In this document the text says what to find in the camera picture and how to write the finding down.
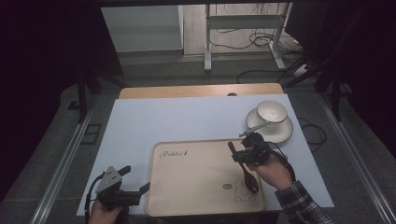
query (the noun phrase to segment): tray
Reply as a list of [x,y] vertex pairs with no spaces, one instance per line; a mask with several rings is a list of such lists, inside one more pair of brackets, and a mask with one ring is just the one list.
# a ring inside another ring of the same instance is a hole
[[157,144],[149,170],[146,210],[153,217],[260,212],[260,191],[251,193],[227,143],[243,149],[242,139]]

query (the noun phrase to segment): plaid sleeve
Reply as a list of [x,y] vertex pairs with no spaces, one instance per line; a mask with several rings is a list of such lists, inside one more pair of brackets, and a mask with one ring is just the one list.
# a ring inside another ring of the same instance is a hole
[[288,189],[277,191],[276,197],[290,223],[334,223],[300,181],[294,182]]

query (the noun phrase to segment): brown spoon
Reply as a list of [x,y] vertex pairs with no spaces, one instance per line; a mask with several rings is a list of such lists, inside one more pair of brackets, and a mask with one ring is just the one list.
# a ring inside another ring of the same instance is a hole
[[[236,149],[233,146],[233,142],[228,142],[228,147],[230,148],[230,150],[233,154],[236,153]],[[244,164],[242,164],[241,162],[238,162],[238,163],[242,167],[242,170],[244,171],[245,185],[247,186],[248,190],[250,190],[252,193],[259,192],[259,183],[257,183],[256,178],[251,173],[249,173],[247,171]]]

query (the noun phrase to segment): hand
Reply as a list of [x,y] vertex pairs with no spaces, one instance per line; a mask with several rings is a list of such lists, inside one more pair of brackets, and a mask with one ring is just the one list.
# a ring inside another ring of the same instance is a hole
[[274,155],[271,155],[263,165],[247,164],[247,168],[255,171],[262,180],[277,190],[283,190],[292,185],[289,170]]
[[92,205],[90,221],[88,224],[114,224],[122,207],[116,207],[108,211],[100,202],[96,200]]

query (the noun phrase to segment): person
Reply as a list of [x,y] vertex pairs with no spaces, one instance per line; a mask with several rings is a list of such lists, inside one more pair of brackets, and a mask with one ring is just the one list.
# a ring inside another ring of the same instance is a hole
[[[276,197],[290,223],[333,224],[332,218],[314,202],[300,181],[291,181],[288,169],[274,155],[263,165],[247,164],[262,180],[277,189]],[[112,211],[95,201],[89,224],[113,224],[121,208]]]

